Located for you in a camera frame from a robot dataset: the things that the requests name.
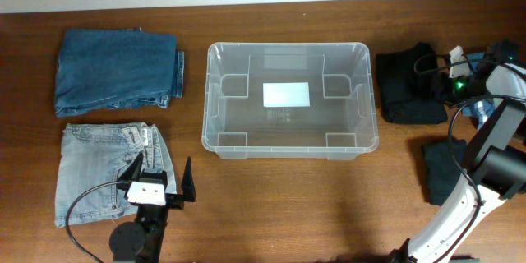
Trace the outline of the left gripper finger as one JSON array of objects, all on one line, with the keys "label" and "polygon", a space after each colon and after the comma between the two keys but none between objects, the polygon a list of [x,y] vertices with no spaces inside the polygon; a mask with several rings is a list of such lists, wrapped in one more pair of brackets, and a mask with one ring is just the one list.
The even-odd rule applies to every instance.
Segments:
[{"label": "left gripper finger", "polygon": [[131,165],[119,176],[118,181],[136,181],[141,174],[143,159],[144,155],[140,152]]},{"label": "left gripper finger", "polygon": [[184,168],[184,174],[182,176],[182,195],[185,202],[195,202],[196,201],[196,188],[192,176],[192,165],[191,157],[187,157],[187,162]]}]

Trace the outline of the blue shirt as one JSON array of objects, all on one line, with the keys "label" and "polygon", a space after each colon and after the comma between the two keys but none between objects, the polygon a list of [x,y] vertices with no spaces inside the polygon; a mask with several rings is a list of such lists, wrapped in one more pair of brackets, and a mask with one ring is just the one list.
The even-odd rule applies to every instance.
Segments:
[{"label": "blue shirt", "polygon": [[[478,68],[478,62],[475,59],[482,59],[484,53],[471,53],[467,55],[467,59],[470,60],[472,69],[470,70],[469,77],[474,75],[474,72]],[[496,106],[491,99],[484,99],[476,103],[470,104],[462,109],[462,114],[468,118],[477,119],[477,129],[479,130],[487,119],[493,114]]]}]

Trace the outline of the large black garment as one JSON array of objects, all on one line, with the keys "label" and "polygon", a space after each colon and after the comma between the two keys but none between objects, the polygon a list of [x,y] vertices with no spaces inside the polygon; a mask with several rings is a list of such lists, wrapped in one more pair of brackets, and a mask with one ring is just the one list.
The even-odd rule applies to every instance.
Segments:
[{"label": "large black garment", "polygon": [[431,94],[431,75],[414,70],[437,68],[430,44],[418,43],[411,49],[376,55],[376,78],[381,94],[382,117],[402,125],[433,125],[447,121],[442,102]]}]

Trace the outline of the small dark garment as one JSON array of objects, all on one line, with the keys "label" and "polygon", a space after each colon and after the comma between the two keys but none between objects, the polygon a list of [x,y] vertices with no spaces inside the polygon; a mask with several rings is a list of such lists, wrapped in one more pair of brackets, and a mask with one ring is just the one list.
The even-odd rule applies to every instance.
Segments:
[{"label": "small dark garment", "polygon": [[[453,140],[453,155],[461,161],[467,149],[465,140]],[[426,189],[428,190],[429,203],[442,206],[461,175],[452,154],[449,142],[435,141],[421,147],[422,157],[426,165]]]}]

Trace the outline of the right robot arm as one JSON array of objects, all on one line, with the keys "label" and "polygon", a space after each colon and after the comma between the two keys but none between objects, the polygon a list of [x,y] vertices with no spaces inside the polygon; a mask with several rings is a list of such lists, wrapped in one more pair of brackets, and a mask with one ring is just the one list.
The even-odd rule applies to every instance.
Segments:
[{"label": "right robot arm", "polygon": [[376,56],[387,122],[448,122],[444,141],[423,145],[432,221],[394,249],[389,262],[447,262],[484,217],[525,191],[525,153],[510,140],[525,135],[525,63],[504,39],[482,56],[461,48],[439,55],[418,43]]}]

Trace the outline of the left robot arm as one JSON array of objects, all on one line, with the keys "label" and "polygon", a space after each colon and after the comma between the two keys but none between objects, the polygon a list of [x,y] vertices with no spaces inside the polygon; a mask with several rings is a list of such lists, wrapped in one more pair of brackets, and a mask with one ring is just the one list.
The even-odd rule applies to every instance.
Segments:
[{"label": "left robot arm", "polygon": [[118,178],[117,189],[137,207],[132,222],[118,225],[110,235],[109,247],[115,262],[157,262],[170,210],[183,210],[196,200],[191,159],[187,159],[182,176],[182,191],[168,193],[168,174],[163,169],[143,168],[144,155],[138,154]]}]

